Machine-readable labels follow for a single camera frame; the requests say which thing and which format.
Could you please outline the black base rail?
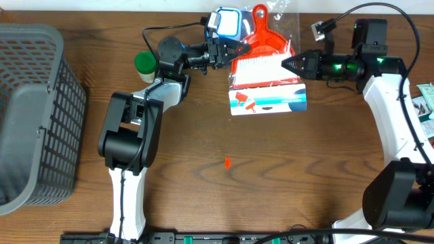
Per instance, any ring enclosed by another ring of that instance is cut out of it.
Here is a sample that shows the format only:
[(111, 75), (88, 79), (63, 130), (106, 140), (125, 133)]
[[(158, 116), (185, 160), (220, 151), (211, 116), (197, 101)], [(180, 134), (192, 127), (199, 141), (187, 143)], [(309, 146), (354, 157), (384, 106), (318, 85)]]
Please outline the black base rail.
[[(139, 244), (252, 244), (266, 237), (266, 235), (248, 234), (176, 234), (173, 232), (154, 232), (145, 234), (139, 240), (123, 239), (118, 241), (117, 237), (111, 234), (101, 233), (99, 235), (61, 235), (60, 244), (107, 244), (107, 243), (139, 243)], [(332, 236), (328, 235), (296, 235), (279, 237), (268, 241), (270, 244), (315, 244), (333, 243)]]

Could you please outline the green grip gloves package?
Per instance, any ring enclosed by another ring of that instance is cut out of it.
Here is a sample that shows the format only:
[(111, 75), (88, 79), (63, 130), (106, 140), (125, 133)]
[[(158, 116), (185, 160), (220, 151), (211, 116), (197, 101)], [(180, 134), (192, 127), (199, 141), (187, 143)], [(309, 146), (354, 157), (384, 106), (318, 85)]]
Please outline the green grip gloves package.
[(412, 98), (412, 103), (425, 136), (430, 140), (433, 139), (433, 120), (429, 118), (432, 111), (428, 104), (422, 96)]

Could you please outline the grey plastic mesh basket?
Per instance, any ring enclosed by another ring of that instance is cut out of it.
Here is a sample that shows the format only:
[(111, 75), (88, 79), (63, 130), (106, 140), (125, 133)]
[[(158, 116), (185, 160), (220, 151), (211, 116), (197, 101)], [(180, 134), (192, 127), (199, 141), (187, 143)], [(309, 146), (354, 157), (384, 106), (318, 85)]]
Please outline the grey plastic mesh basket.
[(87, 96), (46, 24), (1, 25), (1, 215), (75, 186)]

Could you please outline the red dustpan brush package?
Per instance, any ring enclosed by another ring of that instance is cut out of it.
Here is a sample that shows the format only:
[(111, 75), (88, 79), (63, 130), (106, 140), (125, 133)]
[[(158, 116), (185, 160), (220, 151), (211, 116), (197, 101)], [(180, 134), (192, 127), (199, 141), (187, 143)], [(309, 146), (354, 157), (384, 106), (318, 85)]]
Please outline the red dustpan brush package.
[(296, 54), (292, 40), (269, 27), (269, 11), (264, 4), (253, 7), (252, 21), (253, 31), (242, 40), (250, 51), (231, 64), (228, 92), (231, 114), (305, 111), (305, 84), (281, 65)]

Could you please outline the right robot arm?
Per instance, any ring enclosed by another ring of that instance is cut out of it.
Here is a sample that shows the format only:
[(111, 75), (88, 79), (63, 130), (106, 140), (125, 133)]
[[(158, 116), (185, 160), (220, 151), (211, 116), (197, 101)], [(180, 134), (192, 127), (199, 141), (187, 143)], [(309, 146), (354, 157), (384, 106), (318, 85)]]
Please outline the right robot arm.
[(373, 243), (373, 235), (353, 229), (405, 233), (433, 228), (433, 147), (424, 135), (410, 95), (407, 68), (388, 56), (387, 21), (358, 19), (352, 54), (335, 54), (335, 19), (312, 25), (324, 49), (310, 49), (282, 61), (303, 79), (354, 81), (374, 116), (384, 155), (384, 169), (363, 193), (362, 208), (333, 223), (333, 243)]

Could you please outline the pale green wipes packet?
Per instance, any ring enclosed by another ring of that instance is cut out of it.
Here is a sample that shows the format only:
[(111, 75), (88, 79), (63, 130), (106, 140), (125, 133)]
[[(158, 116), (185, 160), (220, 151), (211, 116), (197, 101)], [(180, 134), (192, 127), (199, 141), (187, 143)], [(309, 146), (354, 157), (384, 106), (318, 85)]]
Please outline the pale green wipes packet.
[(430, 119), (433, 119), (434, 115), (434, 89), (432, 83), (420, 84), (417, 85), (420, 90), (423, 98), (425, 99), (429, 109), (431, 110), (431, 114), (429, 115)]

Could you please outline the green lid white jar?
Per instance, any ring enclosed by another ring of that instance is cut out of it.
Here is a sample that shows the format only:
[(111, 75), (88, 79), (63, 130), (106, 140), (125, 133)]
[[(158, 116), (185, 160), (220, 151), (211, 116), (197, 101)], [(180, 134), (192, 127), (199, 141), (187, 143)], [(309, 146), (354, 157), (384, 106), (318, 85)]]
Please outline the green lid white jar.
[(155, 71), (157, 70), (157, 61), (151, 52), (140, 52), (134, 58), (134, 65), (145, 83), (153, 83)]

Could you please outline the white barcode scanner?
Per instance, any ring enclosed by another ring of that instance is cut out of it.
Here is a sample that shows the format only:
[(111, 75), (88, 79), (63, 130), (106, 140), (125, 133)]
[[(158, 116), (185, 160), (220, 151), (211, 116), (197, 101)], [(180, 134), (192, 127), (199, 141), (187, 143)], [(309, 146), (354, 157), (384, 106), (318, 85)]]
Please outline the white barcode scanner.
[(219, 7), (216, 11), (220, 14), (220, 24), (213, 37), (227, 37), (239, 41), (241, 39), (241, 11), (232, 7)]

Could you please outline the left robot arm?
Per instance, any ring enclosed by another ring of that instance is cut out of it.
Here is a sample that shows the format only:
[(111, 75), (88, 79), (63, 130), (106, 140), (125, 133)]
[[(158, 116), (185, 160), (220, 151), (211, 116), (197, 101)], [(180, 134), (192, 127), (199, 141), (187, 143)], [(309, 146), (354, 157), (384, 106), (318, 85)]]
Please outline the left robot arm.
[(251, 48), (246, 41), (227, 37), (209, 37), (195, 45), (166, 37), (157, 48), (158, 67), (152, 84), (141, 91), (111, 96), (98, 141), (98, 153), (113, 183), (108, 243), (137, 243), (142, 236), (145, 175), (157, 154), (163, 113), (188, 94), (191, 77), (183, 71), (226, 68)]

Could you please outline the small red plastic fragment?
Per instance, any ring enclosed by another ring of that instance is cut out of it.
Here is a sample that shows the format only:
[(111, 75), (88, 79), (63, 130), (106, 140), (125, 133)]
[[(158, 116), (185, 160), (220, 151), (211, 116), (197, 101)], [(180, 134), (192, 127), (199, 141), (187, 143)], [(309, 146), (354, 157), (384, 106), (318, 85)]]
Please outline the small red plastic fragment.
[(229, 157), (226, 157), (224, 160), (224, 166), (226, 169), (229, 169), (231, 166), (231, 159)]

